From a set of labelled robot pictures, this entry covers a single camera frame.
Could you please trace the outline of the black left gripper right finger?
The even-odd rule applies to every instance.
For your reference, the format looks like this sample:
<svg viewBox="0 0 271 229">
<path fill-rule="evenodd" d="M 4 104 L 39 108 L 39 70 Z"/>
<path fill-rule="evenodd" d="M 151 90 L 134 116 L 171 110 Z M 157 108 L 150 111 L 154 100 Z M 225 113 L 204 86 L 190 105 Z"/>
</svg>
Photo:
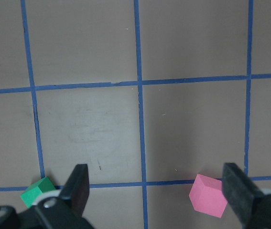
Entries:
<svg viewBox="0 0 271 229">
<path fill-rule="evenodd" d="M 271 229 L 271 189 L 259 188 L 235 163 L 224 163 L 222 193 L 245 229 Z"/>
</svg>

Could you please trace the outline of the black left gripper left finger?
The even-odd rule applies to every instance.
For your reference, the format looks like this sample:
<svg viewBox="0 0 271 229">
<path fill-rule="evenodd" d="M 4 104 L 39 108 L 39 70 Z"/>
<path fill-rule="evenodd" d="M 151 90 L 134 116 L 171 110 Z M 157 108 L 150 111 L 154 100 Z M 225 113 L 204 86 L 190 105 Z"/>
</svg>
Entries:
<svg viewBox="0 0 271 229">
<path fill-rule="evenodd" d="M 87 229 L 82 217 L 89 197 L 88 166 L 77 164 L 57 196 L 41 199 L 34 212 L 42 229 Z"/>
</svg>

